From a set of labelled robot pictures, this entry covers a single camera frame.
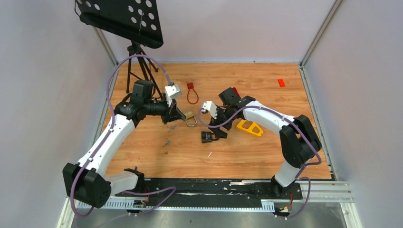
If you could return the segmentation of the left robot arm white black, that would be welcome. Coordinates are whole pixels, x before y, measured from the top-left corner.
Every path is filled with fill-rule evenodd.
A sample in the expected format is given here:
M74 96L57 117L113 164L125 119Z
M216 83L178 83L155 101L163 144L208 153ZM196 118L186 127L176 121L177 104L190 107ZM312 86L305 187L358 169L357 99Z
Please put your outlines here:
M137 80L132 92L113 109L107 127L89 151L75 164L65 165L62 173L71 201L99 209L118 193L128 190L141 196L145 192L144 174L136 169L110 176L105 173L121 144L145 117L159 116L164 124L185 118L175 100L182 94L177 84L166 86L160 99L153 98L154 89L151 81Z

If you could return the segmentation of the black padlock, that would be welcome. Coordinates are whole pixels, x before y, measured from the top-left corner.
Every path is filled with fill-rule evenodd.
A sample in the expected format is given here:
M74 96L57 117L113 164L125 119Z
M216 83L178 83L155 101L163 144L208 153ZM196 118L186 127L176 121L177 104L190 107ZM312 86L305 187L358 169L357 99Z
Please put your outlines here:
M213 132L202 131L201 132L201 142L202 143L211 143L219 140L219 138L215 137Z

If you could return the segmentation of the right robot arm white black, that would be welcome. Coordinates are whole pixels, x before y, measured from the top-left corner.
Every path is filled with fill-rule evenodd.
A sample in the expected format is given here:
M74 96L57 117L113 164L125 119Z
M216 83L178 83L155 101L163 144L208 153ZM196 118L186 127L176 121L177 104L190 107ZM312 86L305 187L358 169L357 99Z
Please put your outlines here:
M230 130L235 119L257 123L280 138L284 162L272 178L271 191L275 197L284 198L290 193L290 185L307 166L322 162L318 154L322 144L307 116L295 117L275 111L251 96L240 97L234 87L221 92L219 98L221 106L205 101L199 114L210 114L210 123L206 127L220 138L227 136L221 128Z

